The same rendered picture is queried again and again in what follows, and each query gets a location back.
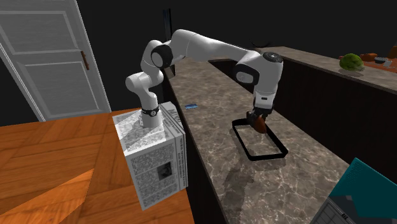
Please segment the brown oval object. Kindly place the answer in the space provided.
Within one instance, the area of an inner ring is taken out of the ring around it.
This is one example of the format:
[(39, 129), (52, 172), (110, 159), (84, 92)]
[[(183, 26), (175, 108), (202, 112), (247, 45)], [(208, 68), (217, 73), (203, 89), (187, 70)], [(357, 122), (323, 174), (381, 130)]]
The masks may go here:
[(254, 128), (255, 131), (261, 134), (265, 134), (267, 132), (267, 126), (265, 124), (265, 120), (261, 116), (258, 116), (253, 119), (252, 128)]

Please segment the newspaper patterned robot stand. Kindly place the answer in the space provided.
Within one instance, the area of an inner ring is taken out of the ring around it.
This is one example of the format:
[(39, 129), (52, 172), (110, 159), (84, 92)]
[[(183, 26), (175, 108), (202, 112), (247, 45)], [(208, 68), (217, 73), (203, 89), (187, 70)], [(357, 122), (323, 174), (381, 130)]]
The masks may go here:
[(143, 127), (141, 110), (113, 117), (141, 209), (188, 187), (186, 134), (173, 103), (160, 105), (162, 123)]

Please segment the black rectangular tray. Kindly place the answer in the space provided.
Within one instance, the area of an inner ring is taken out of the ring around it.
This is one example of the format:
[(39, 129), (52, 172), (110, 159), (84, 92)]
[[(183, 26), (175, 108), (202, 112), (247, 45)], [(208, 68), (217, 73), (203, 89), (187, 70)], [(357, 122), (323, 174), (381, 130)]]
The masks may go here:
[(266, 134), (271, 138), (272, 142), (277, 146), (279, 149), (280, 153), (272, 154), (272, 155), (250, 155), (243, 140), (241, 139), (236, 127), (237, 126), (243, 126), (243, 125), (248, 125), (249, 123), (247, 122), (246, 118), (241, 118), (237, 120), (232, 121), (232, 128), (233, 131), (235, 132), (235, 135), (237, 136), (237, 139), (239, 140), (247, 158), (250, 161), (260, 161), (260, 160), (273, 160), (273, 159), (278, 159), (278, 158), (284, 158), (288, 154), (288, 149), (282, 144), (282, 142), (277, 138), (277, 136), (272, 132), (270, 127), (265, 124), (265, 127), (267, 129)]

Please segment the green round melon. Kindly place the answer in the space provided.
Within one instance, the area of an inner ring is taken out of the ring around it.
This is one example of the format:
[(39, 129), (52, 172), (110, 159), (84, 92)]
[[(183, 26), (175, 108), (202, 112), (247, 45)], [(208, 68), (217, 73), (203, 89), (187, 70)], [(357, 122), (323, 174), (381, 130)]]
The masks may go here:
[(348, 71), (363, 71), (365, 69), (364, 63), (361, 58), (353, 53), (344, 55), (339, 62), (342, 69)]

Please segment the white panelled door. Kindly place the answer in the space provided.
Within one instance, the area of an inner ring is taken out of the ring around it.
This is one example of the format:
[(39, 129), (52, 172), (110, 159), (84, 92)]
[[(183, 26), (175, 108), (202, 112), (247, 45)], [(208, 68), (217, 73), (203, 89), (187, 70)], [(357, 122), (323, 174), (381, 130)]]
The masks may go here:
[(77, 0), (0, 0), (0, 58), (41, 122), (111, 112)]

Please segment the teal laptop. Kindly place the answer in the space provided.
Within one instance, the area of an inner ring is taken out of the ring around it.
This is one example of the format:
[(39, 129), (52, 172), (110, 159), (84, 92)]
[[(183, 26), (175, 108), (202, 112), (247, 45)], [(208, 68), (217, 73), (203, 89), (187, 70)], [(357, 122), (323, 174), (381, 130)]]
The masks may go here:
[(397, 184), (355, 158), (309, 224), (397, 224)]

